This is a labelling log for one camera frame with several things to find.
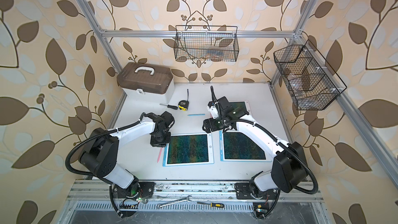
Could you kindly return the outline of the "pink stylus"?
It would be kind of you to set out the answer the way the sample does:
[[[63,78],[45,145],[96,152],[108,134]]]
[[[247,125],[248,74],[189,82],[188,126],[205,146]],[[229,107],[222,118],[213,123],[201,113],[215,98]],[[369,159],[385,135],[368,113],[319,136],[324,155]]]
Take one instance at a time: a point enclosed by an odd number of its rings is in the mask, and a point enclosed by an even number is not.
[[[159,154],[158,154],[158,158],[157,158],[157,163],[160,162],[160,159],[162,158],[162,154],[163,154],[163,147],[160,148]]]

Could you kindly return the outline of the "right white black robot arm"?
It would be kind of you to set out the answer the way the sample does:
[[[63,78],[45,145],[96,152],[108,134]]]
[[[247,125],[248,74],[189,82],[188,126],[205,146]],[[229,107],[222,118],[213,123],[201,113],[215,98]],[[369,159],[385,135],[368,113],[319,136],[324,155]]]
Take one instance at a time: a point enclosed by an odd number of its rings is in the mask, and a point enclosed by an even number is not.
[[[273,135],[258,124],[251,115],[237,118],[233,114],[228,114],[224,118],[208,118],[203,121],[202,125],[202,130],[206,133],[227,129],[244,134],[271,156],[271,169],[252,178],[256,189],[260,192],[279,189],[289,193],[294,188],[298,189],[298,184],[309,175],[309,168],[301,145],[297,142],[290,144]]]

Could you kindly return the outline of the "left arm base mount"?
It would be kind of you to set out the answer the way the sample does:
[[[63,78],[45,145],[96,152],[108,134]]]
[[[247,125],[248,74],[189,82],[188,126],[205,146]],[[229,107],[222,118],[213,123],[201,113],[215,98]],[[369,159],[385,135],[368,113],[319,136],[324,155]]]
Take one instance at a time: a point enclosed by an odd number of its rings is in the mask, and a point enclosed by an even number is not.
[[[123,189],[116,184],[109,187],[109,199],[111,205],[120,218],[133,216],[140,206],[147,204],[153,196],[155,182],[134,182],[128,188]]]

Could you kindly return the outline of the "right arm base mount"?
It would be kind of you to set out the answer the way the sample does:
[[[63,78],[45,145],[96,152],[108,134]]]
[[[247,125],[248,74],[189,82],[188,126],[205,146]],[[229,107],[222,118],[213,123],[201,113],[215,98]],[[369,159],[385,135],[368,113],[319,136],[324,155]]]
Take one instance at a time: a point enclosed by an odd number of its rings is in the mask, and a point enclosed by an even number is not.
[[[281,190],[270,189],[261,191],[253,181],[247,183],[236,183],[234,185],[236,197],[238,200],[259,200],[254,202],[254,217],[257,219],[266,219],[274,210],[279,200]]]

